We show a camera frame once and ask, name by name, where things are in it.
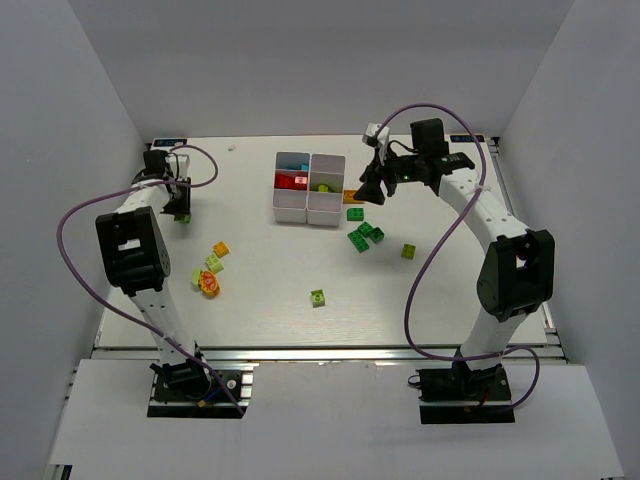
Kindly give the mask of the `red flower lego brick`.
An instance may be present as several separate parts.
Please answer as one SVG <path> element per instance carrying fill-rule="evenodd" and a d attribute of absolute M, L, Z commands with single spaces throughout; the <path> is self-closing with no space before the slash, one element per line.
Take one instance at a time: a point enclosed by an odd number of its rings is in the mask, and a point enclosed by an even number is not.
<path fill-rule="evenodd" d="M 308 189 L 308 174 L 306 172 L 300 172 L 293 177 L 293 188 L 298 191 Z"/>

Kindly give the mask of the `lime green small lego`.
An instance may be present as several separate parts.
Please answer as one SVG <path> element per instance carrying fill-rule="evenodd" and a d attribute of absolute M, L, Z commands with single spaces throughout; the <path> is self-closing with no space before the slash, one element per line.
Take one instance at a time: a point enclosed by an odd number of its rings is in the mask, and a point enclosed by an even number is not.
<path fill-rule="evenodd" d="M 405 259 L 413 260 L 415 257 L 415 253 L 416 253 L 415 245 L 404 244 L 401 251 L 401 257 Z"/>

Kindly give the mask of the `teal rounded lego brick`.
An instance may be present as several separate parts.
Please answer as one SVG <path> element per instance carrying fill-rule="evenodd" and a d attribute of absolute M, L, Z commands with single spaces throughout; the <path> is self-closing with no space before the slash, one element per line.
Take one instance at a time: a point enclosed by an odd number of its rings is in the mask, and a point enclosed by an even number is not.
<path fill-rule="evenodd" d="M 307 160 L 307 155 L 299 152 L 278 152 L 276 154 L 276 168 L 278 170 L 299 171 Z"/>

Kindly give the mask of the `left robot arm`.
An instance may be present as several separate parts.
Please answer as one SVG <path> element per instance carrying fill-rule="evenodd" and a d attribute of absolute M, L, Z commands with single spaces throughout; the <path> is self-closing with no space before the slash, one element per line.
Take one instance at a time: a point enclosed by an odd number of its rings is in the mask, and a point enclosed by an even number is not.
<path fill-rule="evenodd" d="M 110 284 L 121 289 L 154 328 L 160 360 L 152 369 L 158 379 L 171 391 L 196 399 L 210 387 L 210 377 L 180 352 L 202 357 L 170 295 L 171 262 L 158 225 L 161 214 L 190 220 L 189 157 L 149 150 L 143 161 L 144 168 L 133 180 L 139 189 L 115 212 L 96 219 L 102 260 Z"/>

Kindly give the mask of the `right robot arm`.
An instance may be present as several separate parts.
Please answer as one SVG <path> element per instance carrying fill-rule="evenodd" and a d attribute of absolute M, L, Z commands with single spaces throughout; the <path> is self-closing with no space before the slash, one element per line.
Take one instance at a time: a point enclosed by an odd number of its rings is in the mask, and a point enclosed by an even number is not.
<path fill-rule="evenodd" d="M 398 155 L 388 128 L 367 126 L 363 141 L 374 157 L 354 197 L 381 205 L 397 186 L 418 182 L 459 214 L 485 258 L 476 282 L 481 310 L 455 360 L 471 372 L 489 371 L 500 364 L 517 328 L 552 295 L 554 238 L 516 219 L 485 187 L 469 156 L 450 151 L 441 120 L 412 123 L 411 136 L 411 152 Z"/>

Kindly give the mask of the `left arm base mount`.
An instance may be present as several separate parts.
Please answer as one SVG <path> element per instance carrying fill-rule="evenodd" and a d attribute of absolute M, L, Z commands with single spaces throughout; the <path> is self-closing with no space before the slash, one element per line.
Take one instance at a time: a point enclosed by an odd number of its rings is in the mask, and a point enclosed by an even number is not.
<path fill-rule="evenodd" d="M 181 378 L 164 378 L 157 365 L 150 391 L 147 417 L 174 419 L 242 419 L 248 407 L 245 392 L 248 372 L 218 370 L 221 383 L 209 373 L 183 370 Z"/>

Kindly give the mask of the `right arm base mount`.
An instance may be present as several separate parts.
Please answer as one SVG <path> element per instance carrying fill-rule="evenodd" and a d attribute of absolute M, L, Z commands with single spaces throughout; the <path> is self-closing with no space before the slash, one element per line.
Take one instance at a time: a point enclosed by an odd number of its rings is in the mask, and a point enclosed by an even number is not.
<path fill-rule="evenodd" d="M 417 370 L 408 385 L 419 392 L 422 425 L 511 424 L 511 390 L 501 364 L 472 371 L 464 362 Z"/>

